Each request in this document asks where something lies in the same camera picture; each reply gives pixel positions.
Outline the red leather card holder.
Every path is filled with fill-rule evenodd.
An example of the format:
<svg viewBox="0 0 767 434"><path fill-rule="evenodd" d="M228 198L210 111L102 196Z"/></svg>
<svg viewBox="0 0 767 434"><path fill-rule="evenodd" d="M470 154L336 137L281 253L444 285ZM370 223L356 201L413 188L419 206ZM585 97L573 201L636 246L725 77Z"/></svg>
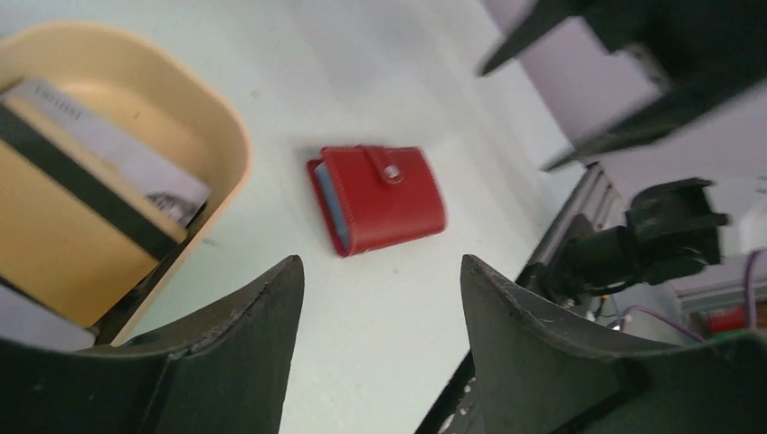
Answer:
<svg viewBox="0 0 767 434"><path fill-rule="evenodd" d="M336 194L346 236L337 230L317 168ZM438 234L447 226L440 189L417 146L324 146L306 162L328 236L342 258Z"/></svg>

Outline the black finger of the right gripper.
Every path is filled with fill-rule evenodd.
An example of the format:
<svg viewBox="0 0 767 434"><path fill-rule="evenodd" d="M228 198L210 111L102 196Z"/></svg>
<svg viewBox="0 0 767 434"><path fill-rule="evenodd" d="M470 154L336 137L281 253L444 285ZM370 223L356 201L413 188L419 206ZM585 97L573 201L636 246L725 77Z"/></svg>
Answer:
<svg viewBox="0 0 767 434"><path fill-rule="evenodd" d="M764 1L537 1L478 67L485 77L571 17L609 53L629 52L657 98L550 159L550 172L581 158L652 146L766 80Z"/></svg>

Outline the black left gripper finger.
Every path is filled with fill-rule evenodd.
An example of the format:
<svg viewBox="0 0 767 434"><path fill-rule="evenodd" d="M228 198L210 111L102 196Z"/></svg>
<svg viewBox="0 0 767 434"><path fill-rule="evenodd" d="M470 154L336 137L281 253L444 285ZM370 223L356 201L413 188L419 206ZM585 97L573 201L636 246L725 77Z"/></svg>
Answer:
<svg viewBox="0 0 767 434"><path fill-rule="evenodd" d="M1 343L4 433L276 433L304 299L301 258L122 345Z"/></svg>

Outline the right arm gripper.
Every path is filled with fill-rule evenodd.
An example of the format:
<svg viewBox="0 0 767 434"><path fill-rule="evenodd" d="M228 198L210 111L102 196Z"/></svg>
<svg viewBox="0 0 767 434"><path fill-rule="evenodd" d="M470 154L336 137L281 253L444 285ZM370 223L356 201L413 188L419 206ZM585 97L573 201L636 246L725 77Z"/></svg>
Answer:
<svg viewBox="0 0 767 434"><path fill-rule="evenodd" d="M568 212L517 278L521 287L463 257L462 304L487 432L766 430L764 333L675 346L556 305L584 305L721 263L720 230L730 218L712 207L711 186L698 177L651 186L611 228Z"/></svg>

